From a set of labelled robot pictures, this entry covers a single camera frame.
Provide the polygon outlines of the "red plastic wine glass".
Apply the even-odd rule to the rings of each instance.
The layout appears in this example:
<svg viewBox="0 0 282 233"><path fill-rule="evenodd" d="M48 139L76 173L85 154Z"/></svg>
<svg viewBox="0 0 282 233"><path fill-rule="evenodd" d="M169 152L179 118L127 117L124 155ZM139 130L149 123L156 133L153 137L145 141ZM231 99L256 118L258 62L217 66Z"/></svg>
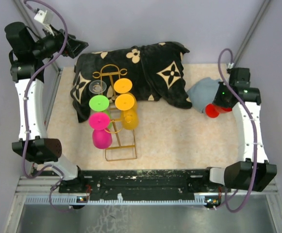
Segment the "red plastic wine glass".
<svg viewBox="0 0 282 233"><path fill-rule="evenodd" d="M232 111L232 108L224 108L224 107L221 107L221 106L217 106L217 105L214 105L214 104L208 104L206 107L205 107L205 114L210 117L210 118L216 118L218 117L220 114L225 114L225 113L228 113L228 112L231 112Z"/></svg>

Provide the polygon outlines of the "clear wine glass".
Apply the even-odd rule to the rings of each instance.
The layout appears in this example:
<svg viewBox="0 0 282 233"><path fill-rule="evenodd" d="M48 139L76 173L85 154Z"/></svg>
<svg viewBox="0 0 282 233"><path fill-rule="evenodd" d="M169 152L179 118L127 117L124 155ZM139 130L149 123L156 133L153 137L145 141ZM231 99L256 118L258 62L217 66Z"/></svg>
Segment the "clear wine glass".
<svg viewBox="0 0 282 233"><path fill-rule="evenodd" d="M103 94L106 88L106 83L101 80L95 80L89 84L89 91L93 94Z"/></svg>

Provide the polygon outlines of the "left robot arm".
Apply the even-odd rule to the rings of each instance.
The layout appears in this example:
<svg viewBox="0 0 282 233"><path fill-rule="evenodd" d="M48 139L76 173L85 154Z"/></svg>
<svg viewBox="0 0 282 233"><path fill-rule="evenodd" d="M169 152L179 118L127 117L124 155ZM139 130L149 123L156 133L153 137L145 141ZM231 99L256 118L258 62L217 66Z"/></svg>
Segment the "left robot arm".
<svg viewBox="0 0 282 233"><path fill-rule="evenodd" d="M4 31L12 47L9 53L10 73L20 111L18 141L12 143L12 150L22 157L23 162L51 167L63 181L69 182L72 190L80 193L86 188L80 168L63 155L59 139L48 138L47 135L42 107L44 69L47 65L43 60L49 58L51 64L55 60L54 53L75 58L88 47L88 43L53 26L45 32L45 37L37 41L22 22L10 23Z"/></svg>

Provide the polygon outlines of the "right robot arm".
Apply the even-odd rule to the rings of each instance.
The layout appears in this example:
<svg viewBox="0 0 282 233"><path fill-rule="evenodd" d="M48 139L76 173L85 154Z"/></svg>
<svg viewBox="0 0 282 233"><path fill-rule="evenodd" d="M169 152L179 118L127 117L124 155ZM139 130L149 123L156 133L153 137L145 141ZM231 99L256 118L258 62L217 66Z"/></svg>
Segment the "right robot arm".
<svg viewBox="0 0 282 233"><path fill-rule="evenodd" d="M220 113L233 113L238 129L238 161L226 168L211 167L202 186L208 192L214 192L220 184L230 189L248 190L256 162L252 190L261 192L276 176L277 167L269 163L262 141L260 90L250 86L248 68L232 68L228 73L230 87L219 83L211 107Z"/></svg>

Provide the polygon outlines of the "orange plastic wine glass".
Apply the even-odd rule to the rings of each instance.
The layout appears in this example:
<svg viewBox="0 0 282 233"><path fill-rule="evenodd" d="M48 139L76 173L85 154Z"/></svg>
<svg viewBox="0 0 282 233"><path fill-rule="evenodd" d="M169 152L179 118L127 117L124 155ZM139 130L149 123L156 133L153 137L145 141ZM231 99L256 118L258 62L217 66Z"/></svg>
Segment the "orange plastic wine glass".
<svg viewBox="0 0 282 233"><path fill-rule="evenodd" d="M132 89L133 83L128 78L120 78L114 83L114 90L119 94L128 93Z"/></svg>

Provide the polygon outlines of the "green plastic wine glass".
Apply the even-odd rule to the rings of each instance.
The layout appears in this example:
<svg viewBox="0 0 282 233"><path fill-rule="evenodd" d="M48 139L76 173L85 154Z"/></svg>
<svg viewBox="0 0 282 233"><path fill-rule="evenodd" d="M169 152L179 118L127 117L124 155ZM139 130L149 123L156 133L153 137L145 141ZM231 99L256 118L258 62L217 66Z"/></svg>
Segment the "green plastic wine glass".
<svg viewBox="0 0 282 233"><path fill-rule="evenodd" d="M109 99L104 95L96 95L92 97L89 101L89 107L90 107L90 115L98 112L102 112L110 116L109 113Z"/></svg>

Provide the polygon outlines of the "pink plastic wine glass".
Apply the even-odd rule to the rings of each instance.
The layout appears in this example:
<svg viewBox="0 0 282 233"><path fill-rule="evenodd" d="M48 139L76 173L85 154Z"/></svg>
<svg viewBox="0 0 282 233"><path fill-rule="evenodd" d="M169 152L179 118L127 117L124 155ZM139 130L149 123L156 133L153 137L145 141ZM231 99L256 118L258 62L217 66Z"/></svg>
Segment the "pink plastic wine glass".
<svg viewBox="0 0 282 233"><path fill-rule="evenodd" d="M93 129L92 141L96 148L106 149L112 144L112 136L108 129L110 118L106 113L97 112L89 117L89 125Z"/></svg>

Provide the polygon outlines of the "light blue denim cloth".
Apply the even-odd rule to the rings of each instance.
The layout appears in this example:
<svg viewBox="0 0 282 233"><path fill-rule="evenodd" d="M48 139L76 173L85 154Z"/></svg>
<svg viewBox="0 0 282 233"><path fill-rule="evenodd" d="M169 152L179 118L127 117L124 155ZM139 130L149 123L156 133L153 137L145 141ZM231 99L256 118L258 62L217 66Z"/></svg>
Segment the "light blue denim cloth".
<svg viewBox="0 0 282 233"><path fill-rule="evenodd" d="M187 90L193 108L205 113L205 108L212 103L219 88L220 79L203 78Z"/></svg>

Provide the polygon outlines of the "black patterned plush blanket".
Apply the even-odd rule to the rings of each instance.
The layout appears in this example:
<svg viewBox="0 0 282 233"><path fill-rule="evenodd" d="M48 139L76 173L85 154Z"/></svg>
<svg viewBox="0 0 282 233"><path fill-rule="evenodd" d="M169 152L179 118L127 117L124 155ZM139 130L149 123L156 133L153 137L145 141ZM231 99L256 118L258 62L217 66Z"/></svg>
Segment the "black patterned plush blanket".
<svg viewBox="0 0 282 233"><path fill-rule="evenodd" d="M81 54L74 66L75 78L70 91L78 122L83 123L90 116L89 101L93 93L89 91L89 84L99 71L109 73L125 69L121 75L113 75L113 80L122 77L131 80L130 92L137 101L164 99L174 107L190 109L192 103L185 91L182 65L186 53L189 49L179 42L161 42Z"/></svg>

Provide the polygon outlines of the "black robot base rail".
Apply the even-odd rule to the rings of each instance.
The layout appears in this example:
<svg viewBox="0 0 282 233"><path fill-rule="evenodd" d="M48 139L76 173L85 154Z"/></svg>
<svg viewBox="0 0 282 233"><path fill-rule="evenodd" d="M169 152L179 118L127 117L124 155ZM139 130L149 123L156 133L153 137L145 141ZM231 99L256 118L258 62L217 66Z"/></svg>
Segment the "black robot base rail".
<svg viewBox="0 0 282 233"><path fill-rule="evenodd" d="M224 192L209 181L208 169L80 170L77 178L63 181L60 193L85 193L90 200L124 201L194 200L195 194Z"/></svg>

